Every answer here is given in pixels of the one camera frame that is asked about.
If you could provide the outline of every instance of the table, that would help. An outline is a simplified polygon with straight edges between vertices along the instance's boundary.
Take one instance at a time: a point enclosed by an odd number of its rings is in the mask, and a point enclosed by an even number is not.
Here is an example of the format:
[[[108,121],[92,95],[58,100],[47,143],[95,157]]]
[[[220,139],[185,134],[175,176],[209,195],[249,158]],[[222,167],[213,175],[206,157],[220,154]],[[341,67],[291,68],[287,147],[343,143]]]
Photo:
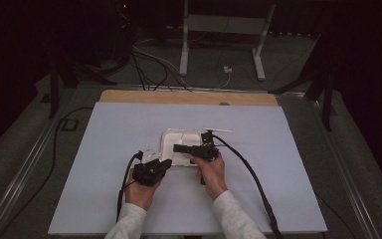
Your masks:
[[[230,106],[216,106],[226,103]],[[157,147],[162,132],[169,127],[201,128],[203,124],[234,130],[221,137],[247,158],[258,175],[283,233],[326,230],[287,120],[274,96],[106,91],[95,106],[49,233],[106,233],[115,223],[117,193],[130,157],[146,143]],[[250,173],[231,152],[221,151],[230,190],[262,231],[272,232]],[[144,234],[222,232],[210,210],[211,199],[195,178],[195,169],[168,170],[148,211]]]

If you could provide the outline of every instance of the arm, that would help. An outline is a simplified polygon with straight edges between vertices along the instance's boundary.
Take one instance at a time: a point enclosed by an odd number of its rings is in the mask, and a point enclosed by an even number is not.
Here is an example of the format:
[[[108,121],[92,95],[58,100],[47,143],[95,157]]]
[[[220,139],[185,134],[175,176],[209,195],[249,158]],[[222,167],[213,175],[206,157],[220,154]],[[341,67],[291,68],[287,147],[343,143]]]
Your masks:
[[[256,222],[247,214],[239,201],[228,190],[225,182],[225,161],[219,152],[218,157],[207,162],[199,157],[191,161],[199,166],[198,177],[206,182],[207,194],[213,199],[213,210],[222,225],[226,238],[260,238],[266,236],[260,231]]]
[[[266,239],[256,222],[247,214],[231,191],[225,191],[213,202],[213,210],[226,238]]]
[[[141,236],[142,224],[160,181],[152,187],[143,186],[134,182],[132,172],[133,169],[126,183],[125,203],[120,210],[119,220],[104,239],[138,239]]]

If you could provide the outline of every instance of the dark background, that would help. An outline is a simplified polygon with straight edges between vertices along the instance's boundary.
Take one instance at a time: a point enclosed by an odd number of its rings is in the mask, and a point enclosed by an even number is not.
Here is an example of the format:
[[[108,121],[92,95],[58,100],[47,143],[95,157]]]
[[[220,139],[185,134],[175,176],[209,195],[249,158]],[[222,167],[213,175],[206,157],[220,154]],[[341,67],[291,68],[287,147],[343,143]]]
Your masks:
[[[80,61],[98,61],[96,39],[79,1],[0,0],[0,136],[36,96],[34,84],[49,74],[50,39],[62,42],[59,47]],[[166,25],[182,24],[178,2],[135,1],[130,17],[163,39]],[[257,14],[226,2],[216,8],[219,13],[236,9],[238,15]],[[195,4],[190,11],[204,13],[205,4],[216,3]],[[334,88],[382,169],[382,1],[279,1],[271,31],[277,37],[320,36],[301,75],[336,64]],[[84,51],[91,43],[94,47]]]

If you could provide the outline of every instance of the light blue board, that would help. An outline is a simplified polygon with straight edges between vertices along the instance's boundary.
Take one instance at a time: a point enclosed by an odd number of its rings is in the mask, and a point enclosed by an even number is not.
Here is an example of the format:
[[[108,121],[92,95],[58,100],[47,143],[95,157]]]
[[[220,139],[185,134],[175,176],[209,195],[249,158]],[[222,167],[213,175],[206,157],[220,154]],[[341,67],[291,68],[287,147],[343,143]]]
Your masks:
[[[252,166],[282,232],[327,230],[281,107],[96,103],[49,233],[107,233],[115,223],[117,194],[130,158],[147,144],[160,150],[168,128],[203,127],[234,132],[215,134]],[[229,149],[220,150],[229,189],[261,230],[272,232],[253,177]],[[222,232],[195,170],[167,171],[147,213],[144,234]]]

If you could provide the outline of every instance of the white sleeve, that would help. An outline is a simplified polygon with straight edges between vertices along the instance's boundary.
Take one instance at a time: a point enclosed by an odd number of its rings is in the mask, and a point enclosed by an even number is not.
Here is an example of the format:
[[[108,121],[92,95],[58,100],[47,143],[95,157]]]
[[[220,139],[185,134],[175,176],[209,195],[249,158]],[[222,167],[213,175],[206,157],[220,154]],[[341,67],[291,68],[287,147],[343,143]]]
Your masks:
[[[104,239],[138,239],[141,236],[142,223],[146,214],[147,212],[141,207],[124,203],[119,220]]]
[[[266,239],[231,191],[225,191],[216,198],[213,210],[227,239]]]

